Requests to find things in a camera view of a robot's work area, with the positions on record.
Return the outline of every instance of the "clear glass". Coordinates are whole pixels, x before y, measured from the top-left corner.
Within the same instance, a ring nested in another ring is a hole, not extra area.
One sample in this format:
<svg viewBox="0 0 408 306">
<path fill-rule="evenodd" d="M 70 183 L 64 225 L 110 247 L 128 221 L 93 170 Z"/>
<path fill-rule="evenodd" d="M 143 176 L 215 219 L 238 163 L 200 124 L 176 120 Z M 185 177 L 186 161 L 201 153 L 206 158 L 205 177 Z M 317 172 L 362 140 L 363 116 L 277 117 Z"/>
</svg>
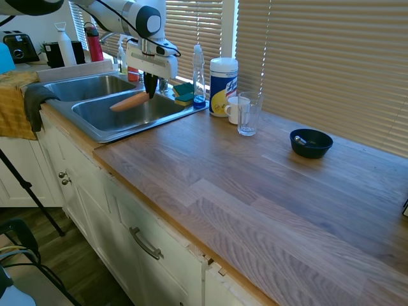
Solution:
<svg viewBox="0 0 408 306">
<path fill-rule="evenodd" d="M 238 132 L 255 135 L 261 114 L 263 96 L 258 92 L 241 92 L 238 95 Z"/>
</svg>

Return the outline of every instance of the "white bottle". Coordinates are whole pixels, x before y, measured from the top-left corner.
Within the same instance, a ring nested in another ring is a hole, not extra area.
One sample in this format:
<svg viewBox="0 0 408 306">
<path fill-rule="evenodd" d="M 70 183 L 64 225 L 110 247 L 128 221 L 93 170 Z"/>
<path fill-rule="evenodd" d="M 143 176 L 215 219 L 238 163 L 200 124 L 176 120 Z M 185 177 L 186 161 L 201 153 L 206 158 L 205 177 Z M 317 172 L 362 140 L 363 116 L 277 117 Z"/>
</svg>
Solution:
<svg viewBox="0 0 408 306">
<path fill-rule="evenodd" d="M 75 59 L 74 50 L 72 49 L 72 42 L 68 35 L 65 33 L 66 22 L 57 22 L 54 24 L 58 30 L 58 45 L 61 51 L 62 59 L 65 67 L 75 66 L 77 60 Z"/>
<path fill-rule="evenodd" d="M 125 38 L 124 35 L 121 35 L 118 42 L 118 52 L 117 52 L 117 65 L 119 69 L 119 73 L 121 75 L 128 75 L 128 65 L 126 64 L 126 53 L 122 47 L 122 40 Z"/>
<path fill-rule="evenodd" d="M 205 106 L 205 81 L 204 81 L 204 55 L 199 44 L 194 46 L 193 55 L 193 106 L 201 108 Z"/>
</svg>

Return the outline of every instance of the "dark gray towel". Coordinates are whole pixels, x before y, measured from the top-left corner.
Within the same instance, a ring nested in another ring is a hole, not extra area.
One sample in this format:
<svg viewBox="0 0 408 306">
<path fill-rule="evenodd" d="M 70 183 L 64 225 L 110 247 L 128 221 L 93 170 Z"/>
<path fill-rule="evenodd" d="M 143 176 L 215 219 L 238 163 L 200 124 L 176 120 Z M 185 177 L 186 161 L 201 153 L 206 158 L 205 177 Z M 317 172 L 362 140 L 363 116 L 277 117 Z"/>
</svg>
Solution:
<svg viewBox="0 0 408 306">
<path fill-rule="evenodd" d="M 27 120 L 31 123 L 33 132 L 41 131 L 40 105 L 46 99 L 59 100 L 52 91 L 42 85 L 32 84 L 27 87 L 24 94 L 24 111 Z"/>
</svg>

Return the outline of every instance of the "wooden countertop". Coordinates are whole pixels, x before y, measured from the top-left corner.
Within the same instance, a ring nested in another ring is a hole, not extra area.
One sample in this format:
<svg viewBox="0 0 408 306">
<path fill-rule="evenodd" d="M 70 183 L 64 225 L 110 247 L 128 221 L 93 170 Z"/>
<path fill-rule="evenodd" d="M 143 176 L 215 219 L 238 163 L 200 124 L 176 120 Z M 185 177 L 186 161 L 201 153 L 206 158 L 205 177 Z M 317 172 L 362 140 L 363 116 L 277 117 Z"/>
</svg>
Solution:
<svg viewBox="0 0 408 306">
<path fill-rule="evenodd" d="M 259 125 L 200 112 L 94 157 L 265 304 L 408 305 L 408 160 L 336 137 L 304 159 L 299 124 Z"/>
</svg>

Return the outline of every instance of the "sponge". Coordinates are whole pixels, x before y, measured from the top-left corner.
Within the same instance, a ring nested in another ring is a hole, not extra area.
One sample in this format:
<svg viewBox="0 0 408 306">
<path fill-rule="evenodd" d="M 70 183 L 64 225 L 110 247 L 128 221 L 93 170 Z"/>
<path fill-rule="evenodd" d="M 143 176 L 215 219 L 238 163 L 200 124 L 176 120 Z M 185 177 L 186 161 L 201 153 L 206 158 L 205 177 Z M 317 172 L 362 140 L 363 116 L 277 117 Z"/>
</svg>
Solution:
<svg viewBox="0 0 408 306">
<path fill-rule="evenodd" d="M 180 97 L 176 97 L 174 103 L 181 105 L 181 106 L 188 106 L 193 102 L 194 94 L 191 92 L 188 94 L 183 94 Z"/>
<path fill-rule="evenodd" d="M 194 92 L 194 86 L 192 85 L 192 83 L 183 83 L 173 86 L 173 92 L 176 97 L 183 96 L 184 94 Z"/>
</svg>

